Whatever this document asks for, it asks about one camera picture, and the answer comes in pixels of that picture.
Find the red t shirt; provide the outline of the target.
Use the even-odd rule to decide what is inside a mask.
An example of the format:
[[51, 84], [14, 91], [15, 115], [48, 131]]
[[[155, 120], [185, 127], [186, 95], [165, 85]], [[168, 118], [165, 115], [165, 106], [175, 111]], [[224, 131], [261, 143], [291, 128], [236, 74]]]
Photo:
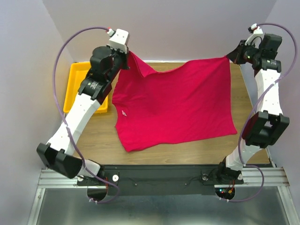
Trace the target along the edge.
[[190, 60], [158, 72], [134, 53], [112, 95], [116, 130], [127, 152], [234, 135], [226, 57]]

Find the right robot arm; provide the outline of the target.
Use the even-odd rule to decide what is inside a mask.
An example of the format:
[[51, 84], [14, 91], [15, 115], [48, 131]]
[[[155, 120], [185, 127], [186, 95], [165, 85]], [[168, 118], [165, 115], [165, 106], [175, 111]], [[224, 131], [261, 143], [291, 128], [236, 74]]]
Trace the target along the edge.
[[[257, 37], [261, 40], [259, 46], [254, 43]], [[238, 146], [216, 170], [216, 179], [220, 183], [241, 180], [241, 170], [248, 160], [260, 150], [274, 145], [290, 123], [289, 117], [283, 115], [279, 101], [281, 62], [275, 57], [281, 43], [282, 37], [278, 35], [252, 35], [241, 40], [227, 54], [227, 58], [237, 65], [252, 65], [258, 100], [241, 132]]]

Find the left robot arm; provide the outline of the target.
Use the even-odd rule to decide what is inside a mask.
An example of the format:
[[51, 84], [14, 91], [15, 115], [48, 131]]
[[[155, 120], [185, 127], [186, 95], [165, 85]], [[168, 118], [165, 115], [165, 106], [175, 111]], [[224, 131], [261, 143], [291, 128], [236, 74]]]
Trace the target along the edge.
[[64, 121], [47, 143], [40, 143], [37, 153], [44, 165], [67, 178], [88, 176], [95, 185], [104, 181], [103, 166], [82, 157], [74, 157], [76, 143], [88, 121], [112, 90], [112, 81], [121, 69], [128, 69], [128, 47], [97, 47], [90, 58], [90, 68], [80, 84], [75, 101]]

